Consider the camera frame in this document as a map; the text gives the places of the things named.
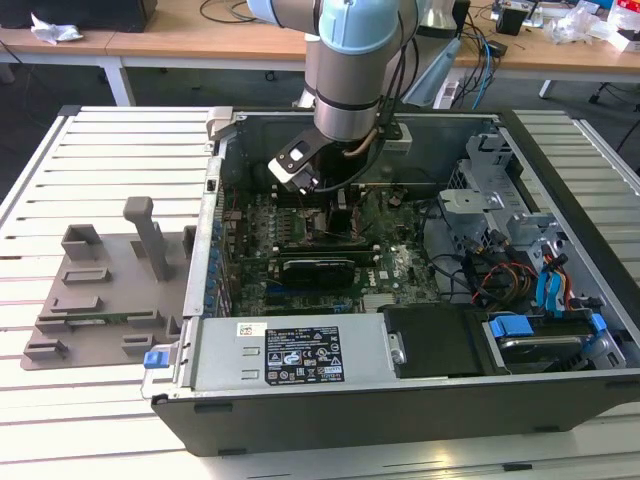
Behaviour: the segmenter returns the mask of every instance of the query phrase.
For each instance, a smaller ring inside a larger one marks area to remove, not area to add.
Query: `black plastic cover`
[[[406,363],[399,378],[502,375],[482,329],[487,315],[471,306],[414,304],[384,310],[388,333],[398,334]]]

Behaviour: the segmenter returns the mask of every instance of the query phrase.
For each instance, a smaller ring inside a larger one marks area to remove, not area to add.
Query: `blue drive latch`
[[[533,329],[525,315],[500,315],[489,322],[495,338],[530,337]]]
[[[144,361],[142,363],[147,370],[169,368],[169,352],[160,350],[147,352],[144,354]]]

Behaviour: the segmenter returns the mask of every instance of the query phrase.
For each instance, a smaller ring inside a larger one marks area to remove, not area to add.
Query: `warning label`
[[[344,382],[338,327],[266,330],[265,361],[269,385]]]

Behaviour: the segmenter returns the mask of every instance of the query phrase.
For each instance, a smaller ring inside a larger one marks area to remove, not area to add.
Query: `green circuit board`
[[[242,239],[236,240],[242,240],[244,247],[233,260],[241,278],[233,316],[360,313],[369,311],[376,302],[439,301],[436,282],[415,243],[423,213],[415,202],[396,200],[389,189],[370,193],[353,210],[351,231],[329,234],[316,218],[320,209],[302,204],[281,207],[265,196],[249,199],[242,207],[246,228]],[[278,267],[283,261],[316,258],[327,242],[332,248],[323,255],[356,260],[352,285],[298,291],[279,282]]]

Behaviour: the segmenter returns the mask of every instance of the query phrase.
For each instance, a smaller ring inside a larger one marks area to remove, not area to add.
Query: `metal bracket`
[[[236,115],[233,107],[214,107],[207,112],[207,135],[213,150],[213,142],[220,140],[227,135],[236,123]]]

